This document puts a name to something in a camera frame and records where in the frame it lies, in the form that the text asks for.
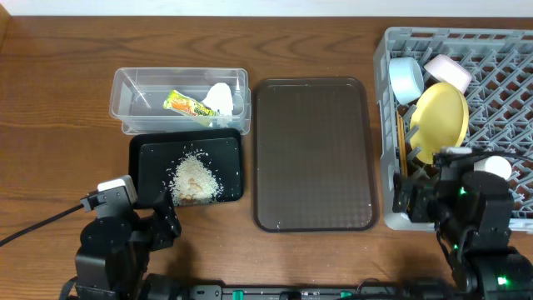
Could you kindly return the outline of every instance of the wood grain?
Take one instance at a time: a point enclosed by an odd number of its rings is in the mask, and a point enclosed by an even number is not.
[[[14,17],[0,53],[0,236],[77,204],[127,172],[130,137],[108,114],[120,67],[240,67],[265,78],[352,76],[366,87],[374,163],[381,155],[372,55],[390,26],[533,28],[533,19]],[[365,278],[450,278],[435,236],[382,220],[354,233],[269,234],[252,221],[253,129],[239,202],[177,209],[183,235],[151,273],[193,283],[354,285]],[[75,212],[0,248],[0,298],[57,298],[74,276]],[[533,241],[512,244],[533,258]]]
[[[6,8],[0,4],[0,47],[3,44],[3,38],[6,35],[9,20],[11,20],[11,15],[7,12]]]

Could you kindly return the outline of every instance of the food wrapper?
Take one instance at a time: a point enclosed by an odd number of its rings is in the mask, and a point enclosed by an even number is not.
[[[205,106],[204,104],[187,97],[176,90],[170,91],[167,100],[163,103],[163,108],[171,109],[174,112],[185,114],[187,116],[217,116],[218,113]]]

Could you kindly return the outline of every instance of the white wall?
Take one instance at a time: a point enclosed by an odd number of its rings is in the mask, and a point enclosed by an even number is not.
[[[533,0],[0,0],[13,15],[533,17]]]

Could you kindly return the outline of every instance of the plastic dish rack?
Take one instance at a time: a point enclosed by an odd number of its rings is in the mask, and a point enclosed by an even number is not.
[[[391,27],[374,54],[376,100],[381,115],[380,159],[384,219],[396,230],[432,231],[432,223],[411,223],[393,213],[393,177],[400,172],[396,114],[403,114],[406,145],[416,133],[409,130],[416,103],[401,106],[389,83],[391,58],[413,57],[420,64],[425,88],[436,81],[423,66],[445,54],[472,74],[465,97],[470,121],[463,146],[520,153],[533,157],[533,31]],[[436,179],[438,172],[414,160],[419,149],[406,147],[408,174]],[[510,228],[533,233],[533,163],[512,162],[509,183],[516,205]]]

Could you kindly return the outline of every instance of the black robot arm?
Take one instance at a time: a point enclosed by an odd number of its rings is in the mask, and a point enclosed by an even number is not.
[[[439,180],[397,181],[393,210],[414,223],[435,223],[454,281],[469,298],[532,299],[533,267],[508,246],[514,206],[509,184],[495,174],[474,171],[476,159],[437,153]]]
[[[137,193],[129,176],[99,184],[81,203],[86,212],[95,210],[97,218],[83,229],[76,254],[78,298],[176,299],[184,293],[169,277],[151,274],[142,280],[149,253],[171,247],[182,231],[166,189],[144,203],[154,211],[145,218],[133,210]]]

